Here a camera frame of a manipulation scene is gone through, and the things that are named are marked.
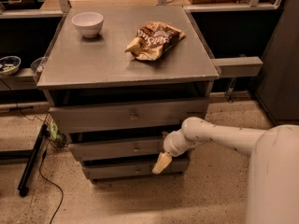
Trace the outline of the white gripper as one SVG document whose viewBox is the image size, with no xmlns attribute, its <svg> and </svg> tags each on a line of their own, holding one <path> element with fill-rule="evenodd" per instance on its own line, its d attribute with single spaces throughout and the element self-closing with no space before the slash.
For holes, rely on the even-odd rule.
<svg viewBox="0 0 299 224">
<path fill-rule="evenodd" d="M 192 148 L 192 141 L 187 139 L 182 130 L 171 133 L 163 132 L 164 153 L 160 153 L 158 160 L 152 168 L 156 175 L 160 174 L 172 161 L 172 157 L 178 157 Z"/>
</svg>

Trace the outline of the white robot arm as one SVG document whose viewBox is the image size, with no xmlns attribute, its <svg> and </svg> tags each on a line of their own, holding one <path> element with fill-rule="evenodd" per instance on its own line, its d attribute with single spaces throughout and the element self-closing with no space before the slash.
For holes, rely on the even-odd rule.
<svg viewBox="0 0 299 224">
<path fill-rule="evenodd" d="M 299 126 L 269 130 L 218 126 L 191 117 L 164 139 L 152 172 L 174 157 L 214 142 L 250 156 L 245 224 L 299 224 Z"/>
</svg>

